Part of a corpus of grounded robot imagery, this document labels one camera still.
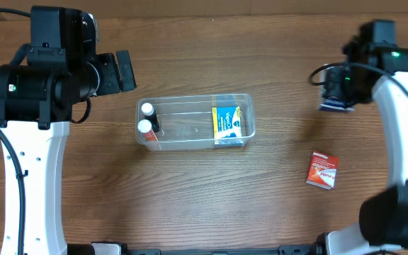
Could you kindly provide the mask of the clear plastic container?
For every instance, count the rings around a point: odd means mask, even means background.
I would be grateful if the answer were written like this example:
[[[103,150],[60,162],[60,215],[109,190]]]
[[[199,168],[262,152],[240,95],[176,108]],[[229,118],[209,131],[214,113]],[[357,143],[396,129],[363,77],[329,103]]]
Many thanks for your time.
[[[145,118],[141,111],[143,103],[154,106],[161,125],[155,133],[157,142],[148,142],[138,129],[135,131],[137,142],[151,151],[218,148],[213,137],[213,107],[240,107],[242,147],[256,134],[254,102],[247,93],[143,98],[137,103],[136,123]]]

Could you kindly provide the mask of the white Hansaplast plaster box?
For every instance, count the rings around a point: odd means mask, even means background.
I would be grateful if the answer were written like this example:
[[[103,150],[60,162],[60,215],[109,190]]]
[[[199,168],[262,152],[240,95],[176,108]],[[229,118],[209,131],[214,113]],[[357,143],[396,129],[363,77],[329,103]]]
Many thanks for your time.
[[[346,97],[344,87],[347,81],[346,70],[344,67],[330,67],[322,71],[319,75],[320,82],[324,84],[321,87],[320,111],[350,113],[354,107],[350,106]]]

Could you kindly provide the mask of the black tube white cap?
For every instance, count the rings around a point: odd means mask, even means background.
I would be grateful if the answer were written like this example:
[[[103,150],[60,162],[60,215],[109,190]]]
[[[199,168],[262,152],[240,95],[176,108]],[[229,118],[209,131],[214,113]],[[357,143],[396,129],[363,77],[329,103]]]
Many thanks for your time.
[[[153,131],[159,132],[161,129],[161,125],[154,106],[151,103],[143,103],[141,106],[141,111],[144,115],[144,118],[152,124]]]

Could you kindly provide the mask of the blue Vicks VapoDrops box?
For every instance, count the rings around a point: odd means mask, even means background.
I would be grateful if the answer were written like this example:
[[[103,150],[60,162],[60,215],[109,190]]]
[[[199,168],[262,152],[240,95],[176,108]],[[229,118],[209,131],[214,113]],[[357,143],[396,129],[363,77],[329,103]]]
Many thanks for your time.
[[[239,106],[213,107],[212,123],[216,147],[241,147],[244,144]]]

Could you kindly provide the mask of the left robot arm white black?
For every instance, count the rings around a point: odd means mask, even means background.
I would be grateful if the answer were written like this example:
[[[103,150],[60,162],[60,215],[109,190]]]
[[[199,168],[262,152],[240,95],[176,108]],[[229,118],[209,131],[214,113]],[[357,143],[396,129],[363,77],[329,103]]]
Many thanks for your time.
[[[30,42],[0,66],[0,140],[5,167],[2,254],[94,253],[68,245],[62,166],[75,104],[132,91],[128,51],[98,54],[96,19],[56,6],[30,10]]]

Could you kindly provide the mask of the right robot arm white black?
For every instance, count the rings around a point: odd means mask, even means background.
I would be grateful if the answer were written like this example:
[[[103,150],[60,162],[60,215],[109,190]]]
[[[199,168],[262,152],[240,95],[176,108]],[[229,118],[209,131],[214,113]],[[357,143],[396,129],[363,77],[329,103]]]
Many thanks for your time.
[[[374,20],[343,47],[345,61],[316,70],[324,109],[376,103],[388,158],[386,189],[366,200],[358,222],[321,234],[312,254],[394,254],[408,249],[408,48],[396,42],[395,22]]]

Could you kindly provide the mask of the orange tube white cap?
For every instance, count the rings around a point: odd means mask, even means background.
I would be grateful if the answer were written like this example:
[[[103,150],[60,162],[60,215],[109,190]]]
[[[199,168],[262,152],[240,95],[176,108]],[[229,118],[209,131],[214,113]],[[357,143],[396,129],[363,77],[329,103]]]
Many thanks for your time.
[[[148,142],[157,142],[157,136],[155,135],[155,132],[153,131],[152,124],[149,120],[141,120],[137,124],[137,129],[139,132],[141,132],[144,135],[144,138]]]

